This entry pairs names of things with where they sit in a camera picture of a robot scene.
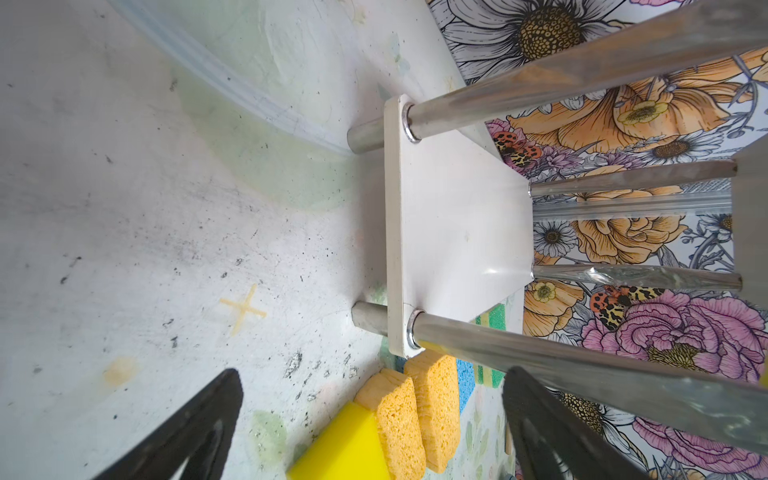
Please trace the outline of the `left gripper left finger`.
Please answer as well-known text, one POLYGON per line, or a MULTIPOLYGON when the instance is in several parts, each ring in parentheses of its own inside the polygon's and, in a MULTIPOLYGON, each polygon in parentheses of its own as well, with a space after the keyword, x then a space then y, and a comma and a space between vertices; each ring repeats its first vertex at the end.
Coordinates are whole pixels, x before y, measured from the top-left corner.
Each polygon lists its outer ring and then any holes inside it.
POLYGON ((99 479, 219 479, 243 402, 239 373, 223 370, 99 479))

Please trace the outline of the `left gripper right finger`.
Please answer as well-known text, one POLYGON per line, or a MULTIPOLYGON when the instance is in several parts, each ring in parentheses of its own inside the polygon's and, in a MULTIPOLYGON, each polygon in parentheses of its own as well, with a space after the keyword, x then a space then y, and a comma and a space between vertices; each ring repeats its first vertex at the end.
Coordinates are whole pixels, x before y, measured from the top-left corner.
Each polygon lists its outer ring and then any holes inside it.
POLYGON ((520 367, 505 374, 502 402, 525 479, 645 479, 540 382, 520 367))

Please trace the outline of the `yellow sponge front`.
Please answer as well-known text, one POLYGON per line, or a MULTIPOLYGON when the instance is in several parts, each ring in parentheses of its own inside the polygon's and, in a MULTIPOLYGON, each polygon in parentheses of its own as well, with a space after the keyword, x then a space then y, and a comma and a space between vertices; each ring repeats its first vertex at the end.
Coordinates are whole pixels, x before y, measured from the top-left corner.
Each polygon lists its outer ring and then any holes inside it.
POLYGON ((390 479, 372 411, 348 402, 286 473, 287 479, 390 479))

